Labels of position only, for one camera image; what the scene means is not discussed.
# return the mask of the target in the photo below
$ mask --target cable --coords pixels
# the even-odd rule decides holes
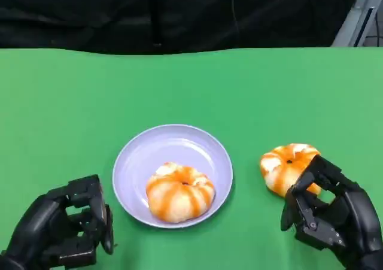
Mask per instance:
[[[235,30],[237,34],[237,40],[238,40],[237,43],[241,45],[241,33],[239,32],[238,21],[235,15],[234,0],[232,0],[232,14],[233,14],[233,20],[234,20]]]
[[[378,37],[377,35],[368,35],[368,36],[366,36],[366,38],[377,38],[377,37]]]
[[[376,46],[379,47],[381,44],[381,34],[379,29],[379,22],[378,22],[378,12],[375,14],[375,28],[376,28]]]

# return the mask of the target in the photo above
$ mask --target plate rim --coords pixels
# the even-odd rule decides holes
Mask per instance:
[[[207,216],[203,217],[200,216],[200,217],[197,217],[195,219],[191,219],[191,220],[187,220],[185,221],[184,223],[177,223],[177,224],[168,224],[168,225],[159,225],[155,222],[148,222],[148,221],[145,221],[139,217],[137,217],[136,215],[132,214],[130,211],[128,211],[128,209],[126,209],[126,207],[124,206],[124,204],[122,203],[121,201],[121,198],[119,197],[117,191],[116,191],[116,186],[115,186],[115,169],[116,169],[116,165],[117,165],[117,162],[118,160],[120,159],[120,156],[122,155],[122,153],[125,151],[126,148],[128,148],[136,139],[138,139],[141,135],[144,135],[146,134],[147,132],[150,132],[150,131],[154,131],[158,128],[167,128],[167,127],[170,127],[170,126],[181,126],[181,127],[185,127],[185,128],[192,128],[194,130],[197,130],[197,131],[200,131],[200,132],[203,132],[204,134],[208,135],[210,138],[212,138],[224,151],[224,154],[227,158],[227,161],[229,162],[229,165],[230,165],[230,185],[228,187],[228,190],[226,191],[226,193],[224,194],[224,198],[222,199],[222,201],[219,203],[217,209],[215,211],[213,211],[212,213],[209,213]],[[117,158],[115,159],[114,161],[114,165],[113,165],[113,173],[112,173],[112,184],[113,184],[113,192],[114,192],[114,195],[116,196],[119,204],[123,207],[123,209],[130,215],[132,216],[134,219],[136,219],[137,221],[140,221],[141,223],[143,224],[146,224],[146,225],[149,225],[149,226],[152,226],[152,227],[157,227],[157,228],[164,228],[164,229],[175,229],[175,228],[186,228],[186,227],[190,227],[190,226],[193,226],[193,225],[196,225],[196,224],[199,224],[201,222],[203,222],[204,220],[207,220],[208,218],[210,218],[214,213],[216,213],[221,207],[222,205],[227,201],[227,197],[229,196],[230,192],[231,192],[231,189],[232,189],[232,186],[233,186],[233,163],[232,163],[232,160],[230,159],[230,156],[226,150],[226,148],[222,145],[222,143],[216,139],[216,137],[214,137],[213,135],[211,135],[209,132],[201,129],[201,128],[197,128],[195,126],[192,126],[192,125],[185,125],[185,124],[182,124],[182,123],[170,123],[170,124],[166,124],[166,125],[158,125],[158,126],[155,126],[155,127],[152,127],[152,128],[149,128],[149,129],[146,129],[145,131],[142,131],[140,132],[139,134],[135,135],[131,140],[128,141],[127,144],[125,144],[125,146],[120,150],[120,152],[118,153],[118,156]]]

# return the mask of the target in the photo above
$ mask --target pumpkin-shaped bun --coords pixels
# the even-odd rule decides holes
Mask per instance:
[[[149,210],[159,219],[179,223],[196,218],[211,206],[215,190],[208,177],[189,166],[168,162],[150,177]]]
[[[284,197],[317,154],[320,152],[315,147],[298,143],[278,146],[265,153],[260,159],[260,168],[267,187]],[[321,188],[313,183],[308,190],[318,195]]]

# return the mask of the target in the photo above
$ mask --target orange stripe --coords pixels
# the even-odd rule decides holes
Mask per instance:
[[[305,169],[306,167],[310,164],[312,158],[310,157],[303,157],[300,161],[305,165]]]
[[[146,194],[151,192],[151,190],[153,188],[155,188],[157,185],[164,183],[164,182],[175,182],[175,180],[172,177],[158,178],[157,180],[154,180],[153,182],[148,184],[148,186],[146,187]]]
[[[182,185],[184,193],[186,193],[189,196],[190,203],[191,203],[191,211],[193,213],[193,217],[197,217],[199,215],[199,204],[198,200],[195,197],[194,193],[192,192],[191,188],[187,185]]]
[[[303,160],[308,160],[309,163],[310,161],[314,158],[315,155],[320,154],[319,152],[310,152],[310,153],[303,153]]]
[[[321,189],[318,185],[316,185],[315,183],[312,183],[308,188],[307,188],[308,191],[314,193],[314,194],[319,194]]]
[[[298,172],[298,175],[301,175],[303,170],[306,169],[307,163],[302,160],[296,160],[293,162],[292,167]]]
[[[261,160],[264,158],[280,158],[280,156],[274,152],[268,152],[261,157]]]
[[[162,204],[160,207],[160,210],[158,211],[157,215],[160,219],[166,220],[166,215],[168,213],[168,210],[170,208],[170,204],[172,203],[172,199],[174,197],[174,194],[178,191],[180,188],[180,184],[174,184],[164,195],[162,198]]]
[[[193,184],[193,177],[192,177],[192,169],[190,166],[185,166],[183,175],[184,175],[184,182],[187,182],[188,184]]]
[[[202,195],[203,195],[203,200],[205,201],[205,204],[207,207],[210,206],[210,194],[209,194],[209,191],[207,191],[205,188],[203,187],[198,187],[199,191],[201,191]]]
[[[283,146],[282,149],[273,149],[271,153],[275,153],[278,155],[282,160],[286,158],[285,152],[288,153],[288,150],[286,150],[286,146]]]
[[[276,179],[274,182],[273,190],[275,192],[277,192],[277,194],[279,194],[279,195],[284,195],[283,185],[285,183],[285,179],[284,179],[284,177],[285,177],[284,172],[285,171],[286,171],[286,165],[282,164],[281,169],[278,171],[278,175],[276,176]]]
[[[207,181],[205,185],[214,189],[214,185],[210,181]]]
[[[310,150],[310,151],[302,150],[301,152],[304,153],[306,156],[307,155],[312,155],[312,154],[314,154],[314,155],[320,154],[320,152],[318,150]]]

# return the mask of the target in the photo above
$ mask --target plate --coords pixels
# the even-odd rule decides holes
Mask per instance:
[[[146,184],[165,162],[192,166],[209,177],[215,198],[205,214],[171,224],[150,213]],[[232,181],[232,163],[222,144],[189,125],[161,125],[140,133],[125,145],[113,167],[113,189],[122,207],[137,220],[161,228],[188,227],[204,221],[225,202]]]

